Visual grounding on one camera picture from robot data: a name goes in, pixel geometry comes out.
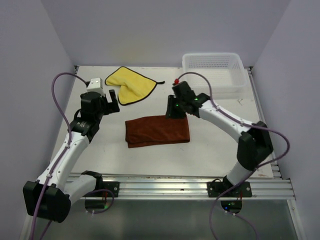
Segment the brown microfiber towel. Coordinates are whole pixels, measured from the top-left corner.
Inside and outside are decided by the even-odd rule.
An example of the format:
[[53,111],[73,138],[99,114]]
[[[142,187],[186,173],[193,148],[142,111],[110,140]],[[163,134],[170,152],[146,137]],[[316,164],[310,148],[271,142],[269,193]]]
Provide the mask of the brown microfiber towel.
[[125,121],[125,141],[129,148],[190,142],[188,118],[146,116]]

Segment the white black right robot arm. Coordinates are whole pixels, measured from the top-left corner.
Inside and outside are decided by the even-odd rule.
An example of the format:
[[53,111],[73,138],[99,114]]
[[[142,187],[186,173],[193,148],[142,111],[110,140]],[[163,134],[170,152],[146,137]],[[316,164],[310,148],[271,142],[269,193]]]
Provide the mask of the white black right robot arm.
[[196,95],[186,81],[176,79],[173,83],[173,95],[168,96],[168,119],[182,119],[186,114],[205,120],[231,136],[237,143],[237,162],[231,171],[223,177],[222,183],[214,183],[215,191],[235,196],[240,190],[241,180],[254,171],[274,150],[267,126],[264,122],[252,123],[225,111],[211,102],[210,97],[201,93]]

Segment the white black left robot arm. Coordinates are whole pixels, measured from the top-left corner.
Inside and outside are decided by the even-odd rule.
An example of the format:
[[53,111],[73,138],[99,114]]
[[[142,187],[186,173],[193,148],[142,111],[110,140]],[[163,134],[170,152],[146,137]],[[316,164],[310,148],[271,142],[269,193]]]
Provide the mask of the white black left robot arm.
[[114,195],[105,188],[98,172],[86,170],[73,183],[67,182],[75,163],[100,129],[102,117],[120,111],[115,91],[112,89],[109,94],[111,102],[103,92],[80,95],[80,109],[74,114],[58,153],[36,181],[27,181],[23,187],[28,215],[61,223],[71,206],[85,195]]

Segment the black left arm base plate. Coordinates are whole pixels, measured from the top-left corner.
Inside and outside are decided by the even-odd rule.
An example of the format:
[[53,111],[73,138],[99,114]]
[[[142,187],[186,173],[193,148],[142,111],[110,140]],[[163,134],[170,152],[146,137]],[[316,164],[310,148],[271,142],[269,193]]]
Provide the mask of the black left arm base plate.
[[118,181],[103,181],[101,188],[111,191],[115,198],[119,196],[120,183]]

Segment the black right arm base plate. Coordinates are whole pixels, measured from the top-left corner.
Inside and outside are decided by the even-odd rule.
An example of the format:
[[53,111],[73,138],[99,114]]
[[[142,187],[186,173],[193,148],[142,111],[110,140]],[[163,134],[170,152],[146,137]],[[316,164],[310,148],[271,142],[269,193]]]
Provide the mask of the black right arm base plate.
[[[209,181],[206,183],[207,194],[209,198],[217,198],[224,191],[231,188],[231,185],[224,183],[222,181]],[[242,185],[232,189],[231,191],[225,193],[222,197],[224,198],[237,198],[245,197],[250,198],[253,196],[251,185],[248,181],[245,181]]]

